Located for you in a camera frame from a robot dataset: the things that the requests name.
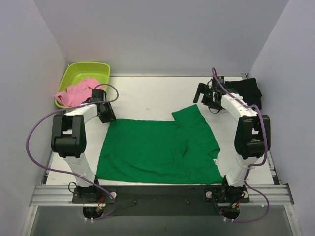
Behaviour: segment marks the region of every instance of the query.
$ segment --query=lime green plastic bin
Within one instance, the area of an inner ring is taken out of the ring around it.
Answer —
[[[96,78],[100,84],[108,83],[110,74],[110,67],[105,63],[100,62],[77,62],[71,64],[65,71],[63,78],[59,84],[58,92],[66,91],[69,85],[76,85],[78,82],[87,77]],[[55,104],[58,107],[66,108],[57,100]]]

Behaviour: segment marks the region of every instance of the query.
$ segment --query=gray wall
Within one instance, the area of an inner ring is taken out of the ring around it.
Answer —
[[[305,236],[315,233],[315,1],[290,0],[250,75],[272,121],[271,153]]]
[[[288,0],[34,0],[68,60],[113,73],[248,72]]]
[[[31,0],[0,8],[0,235],[17,236],[42,171],[29,159],[25,139],[35,122],[54,109],[65,61]],[[51,121],[31,142],[37,160],[50,156]]]

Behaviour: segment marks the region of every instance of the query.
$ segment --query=folded green fabric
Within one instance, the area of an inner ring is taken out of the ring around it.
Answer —
[[[212,184],[222,177],[218,143],[196,105],[175,121],[111,122],[97,167],[99,179],[142,183]]]

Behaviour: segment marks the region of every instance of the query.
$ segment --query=black cable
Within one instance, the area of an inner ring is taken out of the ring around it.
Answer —
[[[70,183],[68,184],[68,190],[69,190],[70,193],[74,193],[74,192],[72,192],[72,191],[70,190],[70,184],[72,184],[72,183],[75,185],[76,188],[78,187],[75,182],[70,182]]]
[[[220,110],[218,110],[217,112],[214,113],[214,112],[211,111],[210,107],[208,107],[208,108],[209,108],[209,111],[210,111],[212,114],[217,114],[217,113],[219,113],[219,111],[220,111]]]

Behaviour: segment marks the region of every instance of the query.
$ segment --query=pink towel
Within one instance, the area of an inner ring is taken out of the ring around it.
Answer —
[[[82,102],[91,97],[92,89],[100,82],[96,78],[86,78],[76,85],[70,85],[66,91],[61,91],[55,95],[55,99],[66,107],[79,106]]]

